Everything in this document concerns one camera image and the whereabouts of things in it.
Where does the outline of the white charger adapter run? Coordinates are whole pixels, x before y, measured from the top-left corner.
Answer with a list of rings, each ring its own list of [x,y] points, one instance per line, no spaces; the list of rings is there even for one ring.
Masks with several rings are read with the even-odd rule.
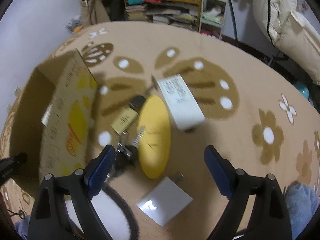
[[[158,225],[165,226],[192,201],[191,196],[165,177],[137,203],[137,207]]]

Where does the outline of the cardboard box yellow print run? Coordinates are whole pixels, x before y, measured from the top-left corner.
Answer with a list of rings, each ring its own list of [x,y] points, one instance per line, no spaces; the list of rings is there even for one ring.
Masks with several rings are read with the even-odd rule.
[[[21,181],[71,174],[86,164],[91,111],[98,84],[78,50],[35,67],[18,103],[10,153],[24,152]]]

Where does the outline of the white slim remote control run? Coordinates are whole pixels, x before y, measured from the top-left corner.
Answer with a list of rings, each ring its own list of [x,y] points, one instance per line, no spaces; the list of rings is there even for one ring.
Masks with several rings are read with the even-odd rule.
[[[179,131],[190,130],[205,120],[199,105],[180,74],[157,81]]]

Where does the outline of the grey blue trouser leg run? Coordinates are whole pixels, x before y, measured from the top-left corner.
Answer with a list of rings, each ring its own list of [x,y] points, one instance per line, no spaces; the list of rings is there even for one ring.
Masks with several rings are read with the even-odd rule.
[[[289,213],[292,239],[305,229],[319,206],[316,191],[309,185],[294,181],[285,193],[285,204]]]

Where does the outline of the beige butterfly pattern rug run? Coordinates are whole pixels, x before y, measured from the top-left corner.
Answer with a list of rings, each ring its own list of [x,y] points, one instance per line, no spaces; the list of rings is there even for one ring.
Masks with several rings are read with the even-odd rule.
[[[45,174],[83,168],[107,144],[138,160],[93,205],[114,239],[206,239],[228,200],[204,162],[208,145],[248,174],[319,191],[319,113],[272,68],[244,51],[168,25],[86,28],[38,64],[10,111],[1,156],[28,161],[1,187],[6,207],[31,214]]]

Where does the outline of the teal ball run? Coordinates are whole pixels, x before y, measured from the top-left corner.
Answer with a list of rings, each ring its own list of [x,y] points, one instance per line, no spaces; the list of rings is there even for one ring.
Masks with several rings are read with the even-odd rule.
[[[294,87],[300,92],[300,94],[302,94],[302,96],[304,96],[304,98],[306,98],[307,100],[309,99],[310,92],[305,83],[297,81],[294,83]]]

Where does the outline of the beige hanging trousers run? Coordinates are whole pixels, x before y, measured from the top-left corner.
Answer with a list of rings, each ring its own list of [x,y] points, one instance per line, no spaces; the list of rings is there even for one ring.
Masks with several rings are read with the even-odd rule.
[[[110,22],[110,18],[101,0],[79,0],[81,9],[81,24],[89,27],[103,22]]]

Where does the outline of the wooden shelf with books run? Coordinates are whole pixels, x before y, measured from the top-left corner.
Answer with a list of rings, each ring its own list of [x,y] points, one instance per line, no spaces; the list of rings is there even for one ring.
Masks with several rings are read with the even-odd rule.
[[[201,10],[201,0],[163,0],[161,3],[129,5],[125,4],[128,21],[145,21],[197,31]]]

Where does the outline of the cream bedding duvet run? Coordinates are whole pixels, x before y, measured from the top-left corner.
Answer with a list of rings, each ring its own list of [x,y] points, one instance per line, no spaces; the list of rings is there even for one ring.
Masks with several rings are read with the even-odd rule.
[[[297,10],[298,0],[253,0],[260,30],[319,85],[319,33]]]

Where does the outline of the white rolling cart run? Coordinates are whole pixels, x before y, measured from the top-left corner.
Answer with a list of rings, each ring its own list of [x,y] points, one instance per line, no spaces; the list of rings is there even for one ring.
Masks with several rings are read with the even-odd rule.
[[[201,0],[199,33],[222,39],[228,2],[229,0]]]

